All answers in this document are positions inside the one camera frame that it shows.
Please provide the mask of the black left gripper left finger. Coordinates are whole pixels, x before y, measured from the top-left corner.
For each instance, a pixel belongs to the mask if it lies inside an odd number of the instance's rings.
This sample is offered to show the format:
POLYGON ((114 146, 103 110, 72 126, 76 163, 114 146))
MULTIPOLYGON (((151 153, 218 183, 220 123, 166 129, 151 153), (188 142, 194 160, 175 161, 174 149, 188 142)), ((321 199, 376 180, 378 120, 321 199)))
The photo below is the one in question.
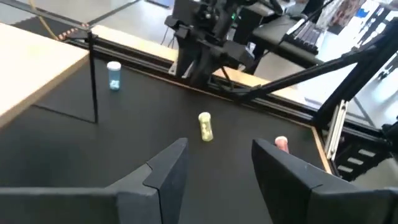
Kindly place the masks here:
POLYGON ((107 186, 117 194, 119 223, 178 224, 187 170, 188 139, 180 138, 107 186))

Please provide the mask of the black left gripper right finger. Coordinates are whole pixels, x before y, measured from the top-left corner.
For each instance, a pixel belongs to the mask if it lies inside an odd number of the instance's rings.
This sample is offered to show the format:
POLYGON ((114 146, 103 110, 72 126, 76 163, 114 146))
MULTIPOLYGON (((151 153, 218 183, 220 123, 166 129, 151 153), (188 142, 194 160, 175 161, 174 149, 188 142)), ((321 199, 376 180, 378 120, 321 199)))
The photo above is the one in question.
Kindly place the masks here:
POLYGON ((288 154, 263 139, 252 163, 273 224, 385 224, 386 198, 288 154))

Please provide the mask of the red pill bottle white cap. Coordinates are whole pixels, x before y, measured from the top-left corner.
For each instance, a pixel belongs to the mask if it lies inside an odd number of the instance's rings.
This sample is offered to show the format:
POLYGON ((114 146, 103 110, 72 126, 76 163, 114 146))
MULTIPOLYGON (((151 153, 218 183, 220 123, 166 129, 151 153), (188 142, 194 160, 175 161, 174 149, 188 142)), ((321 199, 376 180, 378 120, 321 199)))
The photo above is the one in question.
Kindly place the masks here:
POLYGON ((288 139, 285 136, 276 137, 274 143, 280 150, 289 153, 288 139))

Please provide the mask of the thin wooden edge strip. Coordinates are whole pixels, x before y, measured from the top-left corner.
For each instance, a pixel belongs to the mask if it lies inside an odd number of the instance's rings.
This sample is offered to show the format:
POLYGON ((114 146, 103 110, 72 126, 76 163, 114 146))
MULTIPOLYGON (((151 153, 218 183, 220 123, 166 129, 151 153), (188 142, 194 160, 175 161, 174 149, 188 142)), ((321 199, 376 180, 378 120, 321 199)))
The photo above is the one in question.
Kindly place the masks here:
POLYGON ((311 126, 310 129, 312 130, 313 137, 314 137, 314 140, 315 140, 315 144, 317 146, 318 153, 319 153, 320 159, 321 159, 322 164, 323 164, 323 168, 324 168, 325 172, 327 172, 329 174, 332 174, 332 170, 331 170, 330 164, 328 162, 328 159, 326 158, 326 155, 325 155, 325 152, 324 152, 324 149, 323 149, 322 140, 319 137, 315 127, 311 126))

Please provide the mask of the yellow pill bottle white cap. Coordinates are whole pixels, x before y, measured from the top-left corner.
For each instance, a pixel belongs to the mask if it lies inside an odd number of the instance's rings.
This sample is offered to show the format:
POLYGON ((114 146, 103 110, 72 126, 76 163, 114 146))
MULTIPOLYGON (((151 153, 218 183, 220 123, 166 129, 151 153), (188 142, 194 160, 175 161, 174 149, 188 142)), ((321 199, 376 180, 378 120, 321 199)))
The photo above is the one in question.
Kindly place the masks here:
POLYGON ((213 131, 211 127, 211 114, 209 112, 202 112, 198 115, 200 123, 201 138, 203 141, 211 141, 213 139, 213 131))

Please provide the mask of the blue pill bottle white cap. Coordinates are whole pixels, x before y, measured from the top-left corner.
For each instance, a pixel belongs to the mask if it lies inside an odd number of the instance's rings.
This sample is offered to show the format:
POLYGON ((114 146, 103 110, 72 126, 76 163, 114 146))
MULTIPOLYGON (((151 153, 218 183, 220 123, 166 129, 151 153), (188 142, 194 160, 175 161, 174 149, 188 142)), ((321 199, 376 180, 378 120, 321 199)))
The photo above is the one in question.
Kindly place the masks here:
POLYGON ((107 63, 109 88, 114 91, 120 89, 121 64, 116 61, 107 63))

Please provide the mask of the light wooden side board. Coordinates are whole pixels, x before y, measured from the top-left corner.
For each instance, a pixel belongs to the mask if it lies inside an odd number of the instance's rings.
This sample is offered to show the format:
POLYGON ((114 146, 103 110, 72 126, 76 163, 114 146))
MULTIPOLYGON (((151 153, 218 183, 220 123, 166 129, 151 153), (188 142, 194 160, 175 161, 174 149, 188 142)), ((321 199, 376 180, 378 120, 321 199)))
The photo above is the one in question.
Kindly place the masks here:
MULTIPOLYGON (((96 25, 94 28, 92 28, 92 31, 101 38, 121 44, 125 47, 130 47, 131 49, 140 50, 141 52, 158 56, 161 59, 166 59, 166 61, 171 63, 174 63, 178 56, 178 51, 175 49, 106 26, 96 25)), ((254 87, 258 85, 265 85, 271 82, 270 80, 250 75, 233 68, 224 67, 224 69, 232 81, 246 86, 254 87)), ((297 103, 301 103, 303 105, 307 104, 304 95, 294 87, 285 87, 272 92, 272 94, 295 101, 297 103)))

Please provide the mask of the black desk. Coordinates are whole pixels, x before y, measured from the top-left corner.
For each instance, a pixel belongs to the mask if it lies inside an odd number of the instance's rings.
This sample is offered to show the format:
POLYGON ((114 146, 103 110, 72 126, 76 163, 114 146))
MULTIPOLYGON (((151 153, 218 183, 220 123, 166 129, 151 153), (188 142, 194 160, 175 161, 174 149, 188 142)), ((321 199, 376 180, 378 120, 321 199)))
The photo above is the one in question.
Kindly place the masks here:
POLYGON ((251 42, 260 51, 258 57, 265 51, 276 54, 303 68, 310 68, 323 63, 320 54, 314 55, 306 50, 300 49, 286 41, 283 41, 276 49, 274 47, 283 39, 285 33, 292 28, 297 21, 288 16, 282 16, 267 24, 255 28, 251 35, 251 42))

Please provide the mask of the black keyboard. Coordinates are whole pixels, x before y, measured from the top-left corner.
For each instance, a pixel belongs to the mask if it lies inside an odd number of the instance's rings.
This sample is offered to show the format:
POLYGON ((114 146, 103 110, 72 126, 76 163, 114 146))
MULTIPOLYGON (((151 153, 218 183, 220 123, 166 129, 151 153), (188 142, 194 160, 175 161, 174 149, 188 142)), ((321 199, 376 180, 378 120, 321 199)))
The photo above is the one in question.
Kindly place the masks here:
POLYGON ((299 20, 283 36, 282 40, 302 50, 317 55, 323 44, 326 30, 311 21, 299 20))

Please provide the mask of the patterned fabric cover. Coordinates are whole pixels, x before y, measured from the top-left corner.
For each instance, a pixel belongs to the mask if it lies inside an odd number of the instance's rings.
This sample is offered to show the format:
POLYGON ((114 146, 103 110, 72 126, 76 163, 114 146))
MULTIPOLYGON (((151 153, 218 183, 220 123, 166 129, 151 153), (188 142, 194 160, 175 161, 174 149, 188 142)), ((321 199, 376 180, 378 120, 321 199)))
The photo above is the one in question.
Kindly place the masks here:
POLYGON ((324 29, 334 25, 344 28, 365 2, 366 0, 333 0, 323 8, 316 25, 324 29))

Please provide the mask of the long cluttered workbench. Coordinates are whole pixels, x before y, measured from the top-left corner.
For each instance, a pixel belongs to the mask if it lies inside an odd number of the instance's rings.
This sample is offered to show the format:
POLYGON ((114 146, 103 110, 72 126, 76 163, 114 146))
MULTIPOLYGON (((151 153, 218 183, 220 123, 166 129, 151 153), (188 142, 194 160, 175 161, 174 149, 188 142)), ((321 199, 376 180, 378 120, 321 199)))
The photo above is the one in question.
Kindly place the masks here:
POLYGON ((378 3, 377 8, 371 14, 369 19, 364 23, 359 33, 364 31, 361 38, 358 40, 358 45, 363 45, 368 38, 376 31, 378 26, 382 24, 386 17, 392 11, 398 11, 398 0, 373 0, 378 3))

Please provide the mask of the black floor mat striped edge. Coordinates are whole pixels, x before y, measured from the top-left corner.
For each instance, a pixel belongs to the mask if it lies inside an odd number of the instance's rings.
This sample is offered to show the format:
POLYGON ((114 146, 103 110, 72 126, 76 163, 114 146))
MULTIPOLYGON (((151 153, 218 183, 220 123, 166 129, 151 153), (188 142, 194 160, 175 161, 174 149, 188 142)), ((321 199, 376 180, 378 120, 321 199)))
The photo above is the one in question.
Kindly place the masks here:
POLYGON ((12 24, 12 26, 50 39, 54 39, 56 37, 58 40, 64 40, 66 36, 81 31, 81 29, 68 24, 54 21, 52 19, 41 19, 37 16, 16 22, 12 24))

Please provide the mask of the silver aluminium bracket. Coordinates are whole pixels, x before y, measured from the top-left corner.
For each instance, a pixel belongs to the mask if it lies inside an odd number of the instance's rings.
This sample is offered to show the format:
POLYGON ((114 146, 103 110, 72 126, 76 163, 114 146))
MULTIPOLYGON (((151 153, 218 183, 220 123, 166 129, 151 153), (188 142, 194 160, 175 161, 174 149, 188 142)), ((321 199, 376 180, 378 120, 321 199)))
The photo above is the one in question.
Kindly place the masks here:
POLYGON ((325 155, 326 158, 331 161, 333 161, 336 156, 341 132, 345 122, 348 103, 349 102, 346 100, 341 100, 341 102, 336 106, 330 122, 330 128, 325 143, 325 155))

